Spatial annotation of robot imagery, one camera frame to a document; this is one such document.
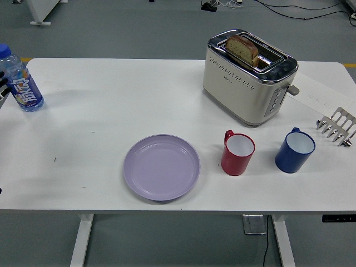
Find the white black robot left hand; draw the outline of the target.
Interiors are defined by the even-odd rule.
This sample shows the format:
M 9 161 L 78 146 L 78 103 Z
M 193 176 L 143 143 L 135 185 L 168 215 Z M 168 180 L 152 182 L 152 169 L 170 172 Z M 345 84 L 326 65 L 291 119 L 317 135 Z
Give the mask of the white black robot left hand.
M 0 93 L 1 93 L 1 101 L 5 99 L 5 97 L 11 92 L 11 88 L 7 85 L 8 79 L 5 78 L 4 72 L 0 72 Z

